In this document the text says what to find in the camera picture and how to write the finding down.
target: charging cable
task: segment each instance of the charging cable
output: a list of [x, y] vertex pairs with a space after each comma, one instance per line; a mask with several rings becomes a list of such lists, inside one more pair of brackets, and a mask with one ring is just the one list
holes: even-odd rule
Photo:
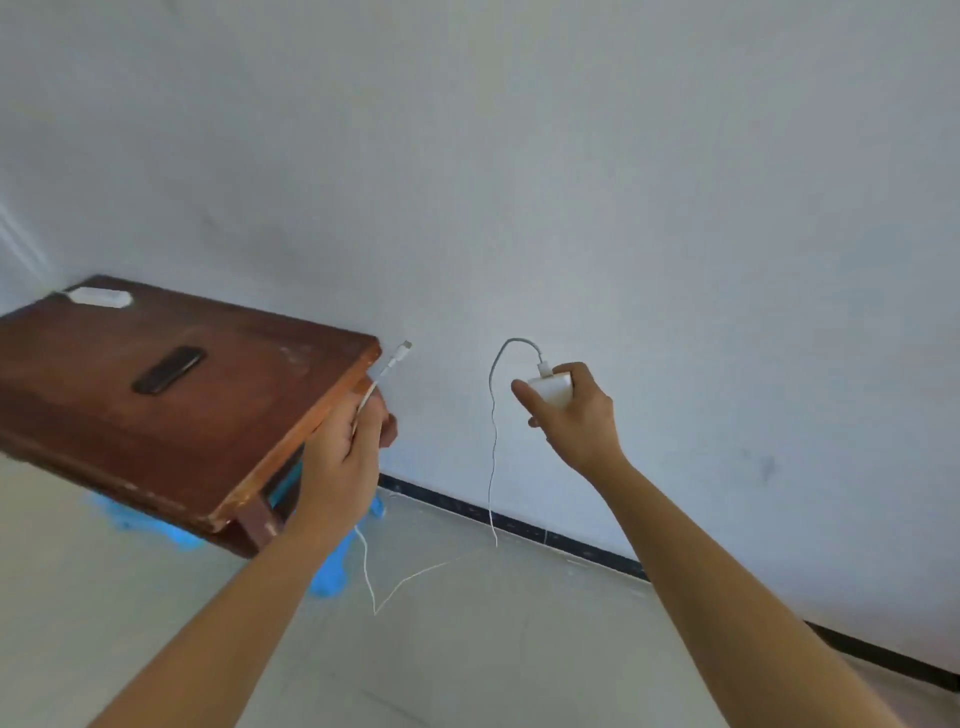
[[496, 395], [493, 393], [493, 370], [496, 369], [497, 362], [500, 361], [500, 357], [503, 355], [503, 352], [507, 349], [508, 346], [514, 342], [519, 344], [529, 344], [537, 351], [537, 356], [540, 358], [540, 364], [537, 365], [538, 370], [540, 370], [540, 376], [550, 376], [553, 374], [553, 369], [550, 368], [550, 365], [547, 363], [546, 359], [543, 358], [543, 351], [530, 339], [524, 339], [519, 336], [516, 336], [512, 339], [507, 339], [503, 342], [503, 346], [500, 347], [500, 351], [496, 353], [496, 357], [493, 358], [493, 364], [490, 367], [490, 376], [487, 377], [487, 386], [490, 388], [490, 401], [492, 403], [490, 409], [490, 421], [493, 423], [493, 448], [491, 450], [491, 467], [490, 467], [490, 482], [487, 484], [487, 515], [490, 517], [490, 531], [493, 532], [493, 547], [500, 548], [500, 539], [496, 536], [496, 529], [493, 527], [493, 509], [491, 506], [491, 496], [493, 492], [493, 476], [496, 475], [496, 441], [500, 438], [500, 433], [496, 428]]
[[[496, 357], [493, 359], [493, 364], [490, 367], [490, 375], [487, 377], [487, 385], [490, 388], [490, 399], [492, 403], [492, 407], [490, 411], [490, 420], [493, 424], [493, 448], [491, 450], [492, 463], [491, 463], [491, 470], [490, 470], [490, 482], [487, 484], [487, 515], [490, 520], [490, 531], [493, 534], [494, 548], [500, 547], [500, 540], [496, 535], [496, 528], [493, 527], [493, 509], [492, 509], [492, 501], [491, 501], [492, 491], [493, 491], [493, 477], [496, 475], [496, 442], [499, 439], [499, 432], [496, 427], [496, 416], [495, 416], [496, 415], [496, 396], [493, 393], [493, 371], [496, 369], [496, 365], [500, 361], [500, 356], [502, 356], [503, 352], [507, 349], [507, 347], [510, 344], [513, 344], [514, 342], [518, 342], [521, 344], [528, 344], [529, 346], [533, 347], [534, 350], [536, 350], [537, 357], [540, 359], [540, 363], [537, 365], [537, 368], [540, 372], [541, 377], [551, 376], [553, 374], [553, 369], [550, 367], [550, 364], [546, 361], [546, 359], [543, 358], [543, 351], [540, 350], [540, 347], [537, 346], [530, 339], [524, 339], [520, 337], [510, 338], [510, 339], [507, 339], [505, 342], [503, 342], [503, 346], [500, 347], [500, 351], [497, 352]], [[390, 357], [390, 360], [387, 362], [387, 365], [376, 376], [376, 378], [373, 380], [370, 387], [368, 388], [366, 394], [363, 396], [363, 399], [360, 400], [360, 406], [357, 407], [357, 414], [360, 413], [360, 410], [363, 409], [364, 405], [367, 403], [367, 400], [370, 399], [371, 395], [373, 394], [373, 390], [376, 389], [377, 385], [380, 383], [380, 380], [383, 379], [383, 377], [387, 374], [387, 372], [389, 372], [398, 361], [403, 359], [403, 357], [410, 352], [410, 349], [412, 347], [413, 347], [413, 344], [411, 344], [409, 341], [404, 341], [399, 347], [396, 348], [394, 355]], [[356, 430], [355, 421], [354, 421], [353, 429]], [[477, 553], [479, 551], [479, 549], [470, 551], [468, 553], [465, 553], [463, 556], [458, 556], [455, 559], [444, 561], [442, 564], [435, 564], [432, 567], [427, 567], [426, 569], [422, 569], [417, 573], [411, 574], [410, 576], [400, 579], [400, 581], [397, 582], [396, 586], [394, 587], [394, 590], [387, 595], [387, 598], [384, 599], [382, 602], [380, 602], [379, 605], [377, 605], [376, 595], [373, 593], [373, 584], [371, 584], [370, 574], [367, 571], [367, 559], [368, 559], [368, 556], [370, 555], [370, 547], [367, 544], [366, 537], [360, 531], [359, 525], [354, 526], [353, 531], [356, 533], [357, 537], [360, 539], [360, 542], [363, 544], [363, 577], [364, 577], [364, 580], [367, 582], [367, 589], [370, 592], [370, 599], [371, 599], [371, 602], [373, 603], [373, 615], [375, 617], [387, 605], [387, 602], [390, 601], [391, 597], [394, 594], [396, 594], [396, 591], [411, 579], [415, 579], [421, 574], [427, 573], [428, 571], [432, 571], [434, 569], [439, 569], [440, 567], [445, 567], [445, 566], [449, 566], [450, 564], [454, 564], [460, 561], [461, 559], [466, 559], [468, 556], [471, 556], [474, 553]]]

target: wooden table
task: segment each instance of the wooden table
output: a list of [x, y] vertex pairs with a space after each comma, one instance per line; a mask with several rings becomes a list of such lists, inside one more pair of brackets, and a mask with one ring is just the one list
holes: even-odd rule
[[[95, 276], [102, 308], [62, 294], [0, 317], [0, 449], [243, 556], [296, 502], [266, 496], [334, 403], [364, 389], [376, 338]], [[132, 383], [178, 346], [204, 361], [159, 395]], [[396, 420], [381, 445], [396, 437]]]

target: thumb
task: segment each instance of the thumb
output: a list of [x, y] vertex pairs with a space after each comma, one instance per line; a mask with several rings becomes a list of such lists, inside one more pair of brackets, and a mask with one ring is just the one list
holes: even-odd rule
[[540, 427], [549, 427], [557, 414], [556, 407], [547, 404], [537, 391], [521, 379], [514, 379], [510, 388], [517, 400], [534, 416]]

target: baseboard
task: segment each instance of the baseboard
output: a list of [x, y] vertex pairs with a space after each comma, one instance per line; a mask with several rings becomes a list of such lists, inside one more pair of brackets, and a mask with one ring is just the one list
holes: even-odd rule
[[[423, 488], [420, 485], [414, 485], [413, 483], [400, 480], [392, 475], [382, 474], [380, 476], [380, 486], [394, 493], [400, 493], [424, 503], [429, 503], [430, 505], [443, 508], [445, 511], [455, 513], [458, 516], [464, 516], [473, 521], [481, 523], [490, 521], [490, 516], [486, 508], [467, 503], [455, 497], [445, 496], [436, 491], [431, 491], [428, 488]], [[510, 518], [509, 516], [503, 516], [499, 513], [493, 514], [493, 525], [502, 531], [512, 533], [528, 541], [556, 548], [558, 551], [563, 551], [571, 556], [586, 559], [594, 564], [599, 564], [602, 567], [607, 567], [614, 571], [620, 571], [621, 573], [642, 579], [643, 581], [650, 581], [643, 570], [643, 566], [635, 559], [629, 559], [626, 556], [605, 551], [603, 548], [597, 548], [596, 546], [590, 546], [580, 541], [574, 541], [563, 534], [553, 533], [545, 528], [539, 528], [538, 526]], [[850, 637], [841, 632], [827, 629], [813, 622], [808, 622], [807, 624], [810, 625], [810, 628], [816, 632], [821, 640], [838, 652], [850, 655], [864, 662], [885, 667], [886, 669], [898, 672], [914, 680], [921, 680], [930, 685], [935, 685], [938, 688], [960, 693], [960, 675], [955, 672], [950, 672], [942, 667], [936, 667], [921, 660], [901, 655], [886, 647], [880, 647], [876, 644], [858, 640], [856, 637]]]

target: smartphone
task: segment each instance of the smartphone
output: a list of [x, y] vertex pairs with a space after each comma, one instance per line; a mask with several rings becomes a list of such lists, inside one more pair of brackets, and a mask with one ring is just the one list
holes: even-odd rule
[[177, 347], [133, 382], [138, 395], [158, 395], [206, 359], [200, 347]]

